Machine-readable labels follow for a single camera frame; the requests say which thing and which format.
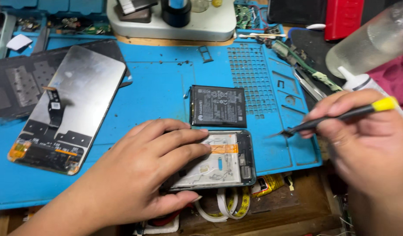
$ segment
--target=sim card tray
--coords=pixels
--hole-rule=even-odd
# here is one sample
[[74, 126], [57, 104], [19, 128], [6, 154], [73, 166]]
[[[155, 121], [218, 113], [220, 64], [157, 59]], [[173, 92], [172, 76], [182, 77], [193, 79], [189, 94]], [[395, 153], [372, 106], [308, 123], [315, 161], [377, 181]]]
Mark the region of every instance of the sim card tray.
[[[200, 51], [200, 54], [202, 55], [201, 57], [203, 58], [203, 63], [213, 61], [212, 56], [210, 56], [210, 52], [207, 49], [207, 46], [199, 47], [199, 51]], [[209, 55], [209, 58], [204, 58], [204, 55], [203, 55], [204, 53], [207, 53]]]

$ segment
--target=black tape roll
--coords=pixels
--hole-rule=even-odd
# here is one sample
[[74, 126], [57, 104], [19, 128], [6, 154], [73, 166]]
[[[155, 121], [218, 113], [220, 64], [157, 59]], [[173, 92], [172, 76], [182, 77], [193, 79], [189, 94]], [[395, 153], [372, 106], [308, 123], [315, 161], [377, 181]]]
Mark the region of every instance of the black tape roll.
[[190, 22], [191, 2], [180, 9], [172, 8], [169, 6], [169, 0], [161, 0], [162, 6], [162, 19], [172, 27], [181, 28]]

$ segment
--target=glue bottle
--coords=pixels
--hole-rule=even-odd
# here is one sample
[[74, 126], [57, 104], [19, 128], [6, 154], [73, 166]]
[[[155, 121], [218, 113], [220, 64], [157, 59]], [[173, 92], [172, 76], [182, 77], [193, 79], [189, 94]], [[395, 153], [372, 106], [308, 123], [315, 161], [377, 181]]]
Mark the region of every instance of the glue bottle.
[[[368, 74], [354, 76], [342, 66], [337, 69], [346, 79], [346, 83], [343, 85], [344, 90], [353, 92], [362, 89], [375, 89], [386, 97], [390, 96]], [[400, 106], [397, 106], [396, 110], [403, 116], [403, 110]]]

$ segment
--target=right hand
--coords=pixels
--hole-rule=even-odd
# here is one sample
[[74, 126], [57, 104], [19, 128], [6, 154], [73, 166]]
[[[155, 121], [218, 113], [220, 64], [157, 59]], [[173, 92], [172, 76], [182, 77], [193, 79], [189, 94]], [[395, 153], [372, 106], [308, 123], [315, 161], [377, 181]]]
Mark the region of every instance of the right hand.
[[[338, 92], [321, 100], [304, 120], [335, 117], [382, 98], [373, 89]], [[313, 132], [300, 133], [310, 138]], [[397, 111], [346, 122], [328, 119], [318, 124], [317, 132], [334, 146], [336, 170], [349, 185], [373, 198], [403, 196], [403, 117]]]

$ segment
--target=qr code sticker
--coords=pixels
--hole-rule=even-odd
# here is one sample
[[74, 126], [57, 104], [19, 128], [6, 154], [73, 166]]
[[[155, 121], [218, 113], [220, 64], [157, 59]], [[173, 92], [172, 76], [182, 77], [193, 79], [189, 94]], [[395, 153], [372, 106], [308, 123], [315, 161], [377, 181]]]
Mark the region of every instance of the qr code sticker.
[[51, 109], [60, 110], [60, 103], [59, 102], [52, 102]]

